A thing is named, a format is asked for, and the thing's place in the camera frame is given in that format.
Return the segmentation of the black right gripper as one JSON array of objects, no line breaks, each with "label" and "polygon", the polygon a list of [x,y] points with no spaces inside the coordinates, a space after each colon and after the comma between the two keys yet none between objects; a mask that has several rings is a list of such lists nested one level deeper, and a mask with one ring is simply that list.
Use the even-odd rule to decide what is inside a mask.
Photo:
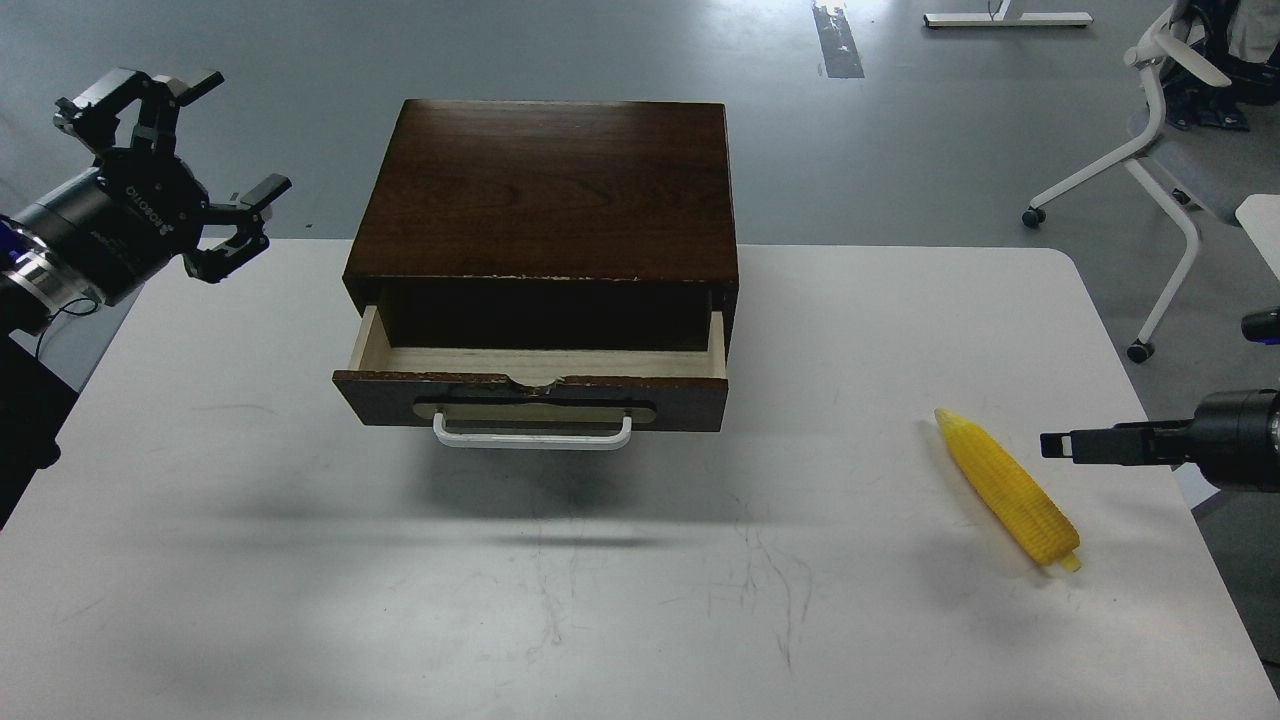
[{"label": "black right gripper", "polygon": [[1277,407],[1276,389],[1219,392],[1199,402],[1192,424],[1129,421],[1042,433],[1039,454],[1079,465],[1179,466],[1193,461],[1219,489],[1276,493]]}]

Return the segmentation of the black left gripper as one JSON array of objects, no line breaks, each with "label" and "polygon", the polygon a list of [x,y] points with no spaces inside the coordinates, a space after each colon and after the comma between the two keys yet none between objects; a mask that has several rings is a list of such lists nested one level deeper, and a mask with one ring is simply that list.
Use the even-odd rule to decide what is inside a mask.
[{"label": "black left gripper", "polygon": [[[287,176],[265,177],[234,202],[207,202],[177,156],[180,110],[224,82],[219,70],[187,83],[114,68],[77,97],[55,101],[54,126],[88,149],[93,165],[22,210],[20,225],[100,301],[118,304],[184,251],[187,274],[216,284],[269,247],[265,225],[292,187]],[[133,105],[131,141],[119,146],[120,114]],[[198,249],[198,223],[236,232]]]}]

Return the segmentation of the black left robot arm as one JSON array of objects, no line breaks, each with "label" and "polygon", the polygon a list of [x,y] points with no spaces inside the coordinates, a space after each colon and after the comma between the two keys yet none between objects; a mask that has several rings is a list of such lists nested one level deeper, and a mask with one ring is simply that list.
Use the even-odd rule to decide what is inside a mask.
[{"label": "black left robot arm", "polygon": [[37,471],[56,462],[58,433],[78,393],[17,343],[41,338],[74,304],[119,304],[173,259],[216,284],[269,246],[271,204],[291,181],[270,174],[230,202],[214,202],[177,155],[180,111],[224,81],[192,83],[115,68],[52,122],[93,163],[15,215],[3,218],[3,516]]}]

